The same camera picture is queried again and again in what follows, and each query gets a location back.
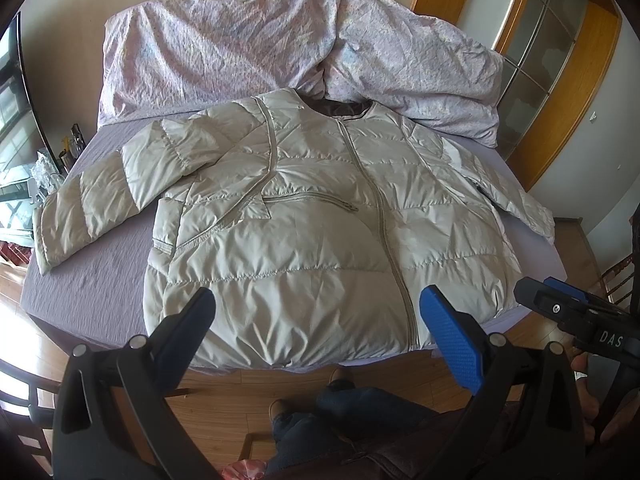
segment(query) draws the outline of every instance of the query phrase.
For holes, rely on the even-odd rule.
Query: brown shoe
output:
[[[354,381],[352,371],[342,366],[336,368],[334,370],[334,373],[331,374],[331,377],[329,377],[329,384],[337,380],[351,381],[353,383]]]
[[[281,413],[291,412],[291,405],[284,399],[276,399],[269,406],[269,420],[273,422]]]

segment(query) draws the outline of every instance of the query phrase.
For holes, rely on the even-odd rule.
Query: person's leg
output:
[[[284,411],[272,418],[276,456],[269,460],[270,474],[333,452],[351,452],[324,420],[311,413]]]
[[[408,433],[438,412],[381,390],[357,388],[348,370],[332,375],[318,395],[318,412],[351,440]]]

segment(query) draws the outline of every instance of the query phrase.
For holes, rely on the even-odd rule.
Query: blue rubber pad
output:
[[[420,294],[420,315],[456,382],[475,395],[483,381],[482,353],[457,319],[469,314],[457,312],[438,288],[431,285]]]
[[[574,300],[578,300],[583,303],[589,303],[587,295],[583,290],[580,290],[579,288],[575,288],[574,286],[568,285],[567,283],[561,282],[560,280],[556,280],[552,277],[547,278],[543,283],[547,286],[553,287],[555,290],[564,292],[568,296],[574,298]]]

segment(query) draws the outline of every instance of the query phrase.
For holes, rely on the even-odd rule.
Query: finger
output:
[[[636,416],[638,407],[640,407],[640,396],[636,396],[634,400],[616,413],[600,435],[600,441],[606,442],[616,436],[620,431],[624,430],[634,419],[634,416]]]
[[[586,420],[593,420],[600,411],[600,404],[598,399],[593,397],[587,391],[587,379],[581,378],[575,381],[575,387],[578,389],[578,399],[580,400],[580,407],[582,409],[582,416]]]
[[[574,372],[581,372],[583,374],[587,373],[587,360],[589,359],[589,353],[583,352],[580,355],[574,357],[574,360],[571,361],[571,370]]]
[[[584,443],[590,446],[596,440],[596,430],[593,429],[593,426],[587,424],[586,420],[584,420],[582,424],[584,426]]]

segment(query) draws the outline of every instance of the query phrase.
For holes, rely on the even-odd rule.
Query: blue gripper pad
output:
[[[574,298],[574,300],[581,301],[582,303],[589,303],[587,298],[587,294],[580,290],[579,288],[575,288],[565,282],[561,282],[560,280],[556,280],[555,278],[549,277],[543,282],[546,286],[551,286],[555,290],[559,290],[560,292],[564,292],[568,296]]]
[[[482,350],[487,336],[469,314],[457,312],[435,285],[420,294],[420,316],[463,388],[476,394],[484,380]]]

